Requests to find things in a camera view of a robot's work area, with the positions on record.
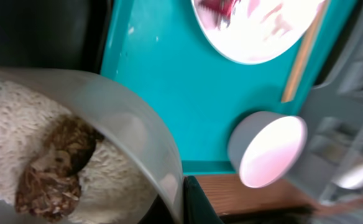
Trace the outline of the white rice pile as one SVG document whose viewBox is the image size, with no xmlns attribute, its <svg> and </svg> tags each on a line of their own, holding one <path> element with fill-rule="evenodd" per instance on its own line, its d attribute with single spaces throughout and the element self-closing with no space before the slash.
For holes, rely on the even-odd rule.
<svg viewBox="0 0 363 224">
<path fill-rule="evenodd" d="M 0 81 L 0 200 L 14 208 L 25 165 L 42 150 L 50 124 L 73 115 L 50 98 L 10 81 Z M 63 218 L 72 223 L 136 220 L 155 190 L 142 172 L 105 137 L 78 173 L 81 197 Z"/>
</svg>

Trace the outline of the grey bowl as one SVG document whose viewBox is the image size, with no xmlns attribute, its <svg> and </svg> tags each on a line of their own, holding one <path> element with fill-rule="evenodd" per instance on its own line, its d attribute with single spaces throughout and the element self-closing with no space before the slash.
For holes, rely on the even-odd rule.
<svg viewBox="0 0 363 224">
<path fill-rule="evenodd" d="M 183 172 L 175 140 L 161 117 L 128 88 L 95 73 L 0 67 L 0 79 L 31 88 L 63 105 L 106 136 L 145 175 L 183 223 Z"/>
</svg>

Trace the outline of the red snack wrapper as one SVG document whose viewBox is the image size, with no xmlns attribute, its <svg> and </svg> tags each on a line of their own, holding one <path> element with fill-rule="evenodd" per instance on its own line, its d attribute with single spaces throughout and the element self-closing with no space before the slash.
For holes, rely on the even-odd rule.
<svg viewBox="0 0 363 224">
<path fill-rule="evenodd" d="M 227 29 L 231 23 L 231 17 L 235 13 L 236 7 L 241 0 L 202 0 L 199 6 L 215 13 L 218 30 Z"/>
</svg>

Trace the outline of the brown food piece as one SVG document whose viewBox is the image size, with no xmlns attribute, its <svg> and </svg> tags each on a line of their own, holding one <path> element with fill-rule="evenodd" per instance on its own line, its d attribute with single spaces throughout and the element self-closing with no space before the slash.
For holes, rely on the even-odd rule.
<svg viewBox="0 0 363 224">
<path fill-rule="evenodd" d="M 78 173 L 103 140 L 104 135 L 77 116 L 57 118 L 42 140 L 42 150 L 24 167 L 14 210 L 52 223 L 70 215 L 81 197 Z"/>
</svg>

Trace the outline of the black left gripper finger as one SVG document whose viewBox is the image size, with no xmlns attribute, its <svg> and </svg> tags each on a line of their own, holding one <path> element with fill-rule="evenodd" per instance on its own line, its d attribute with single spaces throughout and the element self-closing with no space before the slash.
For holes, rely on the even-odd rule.
<svg viewBox="0 0 363 224">
<path fill-rule="evenodd" d="M 183 181 L 184 223 L 223 224 L 194 176 Z"/>
</svg>

